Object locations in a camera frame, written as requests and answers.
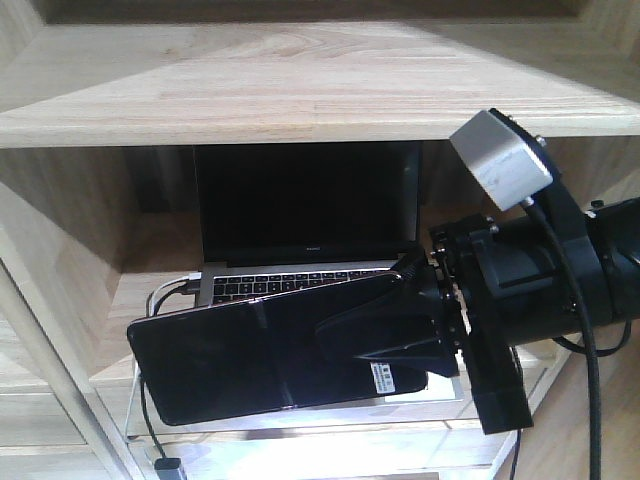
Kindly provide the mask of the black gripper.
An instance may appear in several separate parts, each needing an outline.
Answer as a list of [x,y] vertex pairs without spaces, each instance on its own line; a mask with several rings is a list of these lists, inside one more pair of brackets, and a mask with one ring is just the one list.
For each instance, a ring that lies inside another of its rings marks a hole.
[[[581,330],[574,294],[543,229],[527,217],[491,224],[480,214],[430,228],[439,263],[462,291],[471,330],[462,342],[472,397],[486,434],[532,426],[511,349]],[[448,301],[425,251],[391,270],[399,284],[329,317],[316,338],[332,360],[388,363],[451,378]]]

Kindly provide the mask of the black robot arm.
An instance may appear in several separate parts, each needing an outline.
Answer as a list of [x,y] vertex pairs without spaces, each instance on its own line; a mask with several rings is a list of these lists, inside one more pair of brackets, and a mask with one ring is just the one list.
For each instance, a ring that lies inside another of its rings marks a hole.
[[[567,210],[574,239],[556,231],[594,326],[639,316],[639,202]],[[463,360],[482,429],[532,425],[511,350],[580,329],[577,301],[540,224],[502,225],[479,215],[431,230],[435,263],[416,254],[399,282],[361,306],[321,322],[316,337],[332,360],[363,360],[452,377]]]

